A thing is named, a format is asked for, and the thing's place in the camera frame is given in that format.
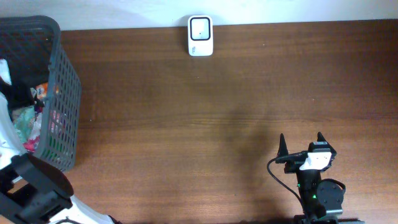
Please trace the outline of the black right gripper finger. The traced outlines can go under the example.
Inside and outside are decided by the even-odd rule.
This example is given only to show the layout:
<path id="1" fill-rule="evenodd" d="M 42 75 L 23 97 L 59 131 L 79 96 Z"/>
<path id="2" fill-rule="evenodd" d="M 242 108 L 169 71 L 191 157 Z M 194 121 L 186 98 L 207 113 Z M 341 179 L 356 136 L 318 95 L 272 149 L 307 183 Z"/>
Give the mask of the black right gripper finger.
<path id="1" fill-rule="evenodd" d="M 317 133 L 317 144 L 319 145 L 327 145 L 328 141 L 325 139 L 321 132 Z"/>
<path id="2" fill-rule="evenodd" d="M 289 155 L 289 151 L 287 149 L 285 137 L 284 137 L 284 134 L 281 133 L 280 139 L 279 139 L 279 149 L 277 152 L 277 157 L 284 157 L 284 156 L 288 156 L 288 155 Z"/>

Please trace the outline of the mint green snack packet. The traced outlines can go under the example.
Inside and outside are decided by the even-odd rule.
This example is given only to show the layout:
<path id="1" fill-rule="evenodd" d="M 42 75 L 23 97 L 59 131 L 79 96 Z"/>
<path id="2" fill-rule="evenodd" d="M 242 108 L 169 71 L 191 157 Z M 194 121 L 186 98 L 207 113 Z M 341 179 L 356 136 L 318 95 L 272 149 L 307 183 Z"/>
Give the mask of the mint green snack packet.
<path id="1" fill-rule="evenodd" d="M 28 106 L 12 112 L 12 123 L 21 143 L 27 142 L 35 121 L 35 108 Z"/>

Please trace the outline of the red purple tissue pack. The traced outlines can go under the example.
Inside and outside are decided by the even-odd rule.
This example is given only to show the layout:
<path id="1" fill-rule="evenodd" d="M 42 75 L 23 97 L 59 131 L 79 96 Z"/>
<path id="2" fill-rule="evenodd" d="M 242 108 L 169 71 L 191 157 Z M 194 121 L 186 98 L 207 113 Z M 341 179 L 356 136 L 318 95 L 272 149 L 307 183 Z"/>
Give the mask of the red purple tissue pack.
<path id="1" fill-rule="evenodd" d="M 23 144 L 28 152 L 35 152 L 38 148 L 40 141 L 40 130 L 42 124 L 42 113 L 38 113 L 32 125 L 32 131 L 27 138 L 27 141 Z"/>

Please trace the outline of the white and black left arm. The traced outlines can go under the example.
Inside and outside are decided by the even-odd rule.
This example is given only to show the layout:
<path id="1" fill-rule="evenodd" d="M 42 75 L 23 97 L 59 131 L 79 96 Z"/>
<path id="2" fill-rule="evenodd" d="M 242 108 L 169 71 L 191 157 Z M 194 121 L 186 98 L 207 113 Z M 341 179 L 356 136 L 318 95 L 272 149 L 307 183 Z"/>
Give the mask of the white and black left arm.
<path id="1" fill-rule="evenodd" d="M 13 223 L 118 223 L 75 197 L 63 172 L 23 149 L 1 94 L 1 216 Z"/>

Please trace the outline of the white barcode scanner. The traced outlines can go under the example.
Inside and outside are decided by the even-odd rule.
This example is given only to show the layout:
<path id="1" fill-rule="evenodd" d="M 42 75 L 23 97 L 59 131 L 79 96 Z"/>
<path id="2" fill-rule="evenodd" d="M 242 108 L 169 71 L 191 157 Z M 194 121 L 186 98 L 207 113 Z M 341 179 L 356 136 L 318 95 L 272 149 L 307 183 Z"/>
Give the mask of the white barcode scanner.
<path id="1" fill-rule="evenodd" d="M 213 54 L 213 21 L 210 16 L 190 16 L 187 22 L 188 53 L 192 57 L 206 57 Z"/>

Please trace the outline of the orange snack packet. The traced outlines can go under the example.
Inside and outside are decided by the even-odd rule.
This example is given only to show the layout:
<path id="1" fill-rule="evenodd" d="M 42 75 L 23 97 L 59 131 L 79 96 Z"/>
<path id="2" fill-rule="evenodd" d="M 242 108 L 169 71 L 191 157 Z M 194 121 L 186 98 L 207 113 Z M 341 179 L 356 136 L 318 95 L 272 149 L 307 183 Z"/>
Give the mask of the orange snack packet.
<path id="1" fill-rule="evenodd" d="M 33 99 L 46 100 L 59 94 L 60 90 L 58 86 L 55 86 L 54 88 L 49 88 L 49 83 L 46 82 L 39 84 L 35 87 L 30 87 L 29 91 Z"/>

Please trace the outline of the dark grey plastic basket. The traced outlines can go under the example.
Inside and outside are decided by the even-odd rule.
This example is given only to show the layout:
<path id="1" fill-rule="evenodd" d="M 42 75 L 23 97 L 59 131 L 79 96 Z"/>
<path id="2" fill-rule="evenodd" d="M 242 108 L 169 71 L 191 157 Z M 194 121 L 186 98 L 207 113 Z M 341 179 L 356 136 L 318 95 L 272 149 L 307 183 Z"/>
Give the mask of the dark grey plastic basket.
<path id="1" fill-rule="evenodd" d="M 61 44 L 60 27 L 47 16 L 1 19 L 1 58 L 12 82 L 48 85 L 42 99 L 40 141 L 34 156 L 65 172 L 76 159 L 80 79 Z"/>

